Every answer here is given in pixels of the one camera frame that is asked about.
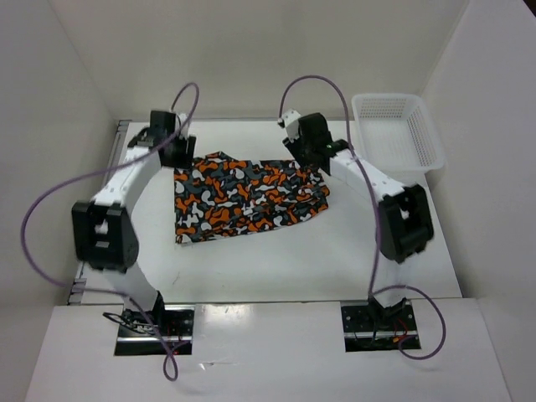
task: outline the orange and black patterned fabric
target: orange and black patterned fabric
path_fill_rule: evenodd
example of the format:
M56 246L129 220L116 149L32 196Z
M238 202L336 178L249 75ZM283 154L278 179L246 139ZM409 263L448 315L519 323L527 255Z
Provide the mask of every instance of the orange and black patterned fabric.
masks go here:
M279 229L327 209L329 189L317 169L296 161L237 161L222 152L176 169L177 243Z

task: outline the gray wall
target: gray wall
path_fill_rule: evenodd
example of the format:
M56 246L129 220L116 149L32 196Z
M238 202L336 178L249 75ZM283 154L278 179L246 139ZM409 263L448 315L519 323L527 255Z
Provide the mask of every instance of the gray wall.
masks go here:
M304 74L332 78L347 98L419 93L466 3L50 1L113 116L140 119L169 107L188 80L201 85L197 116L209 117L273 117L286 85ZM297 86L289 101L342 116L323 83Z
M523 2L472 0L424 93L448 161L431 176L435 206L514 402L536 390L535 71Z
M0 2L0 54L0 399L17 402L53 305L65 301L23 259L23 214L51 185L106 165L115 124L47 2ZM76 270L70 206L100 182L58 193L30 222L36 259L58 278Z

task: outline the plastic basket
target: plastic basket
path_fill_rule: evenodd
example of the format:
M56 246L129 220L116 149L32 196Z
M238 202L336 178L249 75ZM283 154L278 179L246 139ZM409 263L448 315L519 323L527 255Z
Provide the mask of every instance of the plastic basket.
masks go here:
M445 164L436 127L419 96L355 95L352 108L362 155L377 168L425 173Z

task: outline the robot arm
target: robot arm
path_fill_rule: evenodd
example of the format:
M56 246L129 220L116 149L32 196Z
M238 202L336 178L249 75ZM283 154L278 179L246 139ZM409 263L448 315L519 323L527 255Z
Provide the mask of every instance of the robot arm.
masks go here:
M370 199L363 174L348 150L348 143L332 140L324 116L320 113L301 116L290 110L278 124L286 129L287 138L283 144L300 165L317 166L345 182L361 197ZM374 290L407 285L415 255L424 251L434 235L425 190L419 185L406 187L364 159L360 158L360 162L373 185L382 235ZM375 315L380 318L394 315L404 302L404 295L399 290L385 291L369 300Z
M163 299L137 263L139 243L131 214L143 190L162 167L191 166L196 139L188 136L188 126L182 127L179 135L160 152L150 154L175 132L176 120L185 118L152 111L150 126L129 142L121 164L145 157L116 171L90 202L77 202L71 211L78 259L101 271L116 291L133 296L159 326L165 314ZM128 299L125 309L136 320L137 310Z

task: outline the white table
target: white table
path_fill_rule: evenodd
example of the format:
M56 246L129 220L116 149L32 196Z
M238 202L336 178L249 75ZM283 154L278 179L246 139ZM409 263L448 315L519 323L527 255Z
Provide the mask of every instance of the white table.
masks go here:
M162 375L163 356L113 356L117 325L101 314L121 307L56 307L26 401L510 401L477 303L438 305L446 344L425 362L398 351L345 353L337 302L198 305L193 354L178 357L176 383ZM439 320L426 301L413 306L430 351Z
M121 156L145 125L129 125ZM329 126L334 139L345 137L342 121L331 121ZM291 158L281 144L285 131L274 121L194 121L190 132L198 137L196 156L223 151L238 159ZM173 171L163 169L147 186L132 216L141 245L140 266L166 302L364 299L374 252L372 207L345 184L324 176L331 190L329 209L308 222L268 233L177 245ZM426 185L424 175L415 179ZM416 264L412 285L434 298L461 297L436 209L426 191L435 238ZM87 286L109 287L89 268L83 276ZM82 304L95 303L118 300L83 295Z

